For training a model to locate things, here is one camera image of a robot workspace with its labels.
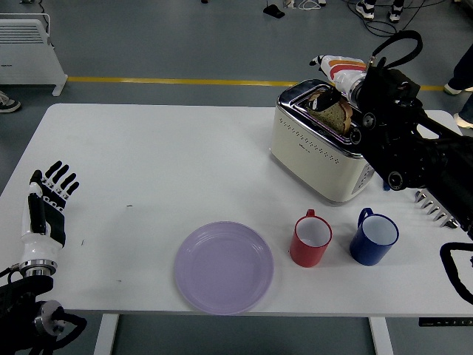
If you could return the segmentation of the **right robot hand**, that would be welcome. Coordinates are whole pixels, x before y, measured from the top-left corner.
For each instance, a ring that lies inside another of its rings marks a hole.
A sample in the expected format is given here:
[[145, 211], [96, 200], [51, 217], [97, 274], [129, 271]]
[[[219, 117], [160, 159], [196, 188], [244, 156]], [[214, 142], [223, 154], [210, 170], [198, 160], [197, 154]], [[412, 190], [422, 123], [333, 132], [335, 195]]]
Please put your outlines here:
[[310, 66], [318, 66], [348, 102], [358, 108], [357, 95], [367, 74], [367, 65], [361, 59], [318, 55], [310, 61]]

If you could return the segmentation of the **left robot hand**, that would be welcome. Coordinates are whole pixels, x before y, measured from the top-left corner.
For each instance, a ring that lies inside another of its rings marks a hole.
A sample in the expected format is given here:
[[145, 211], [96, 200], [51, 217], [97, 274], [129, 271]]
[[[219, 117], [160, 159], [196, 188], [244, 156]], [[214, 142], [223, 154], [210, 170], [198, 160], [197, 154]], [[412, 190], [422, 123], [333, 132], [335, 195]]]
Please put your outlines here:
[[60, 160], [45, 172], [33, 172], [22, 217], [24, 253], [20, 264], [34, 260], [55, 262], [66, 243], [64, 210], [79, 186], [77, 175]]

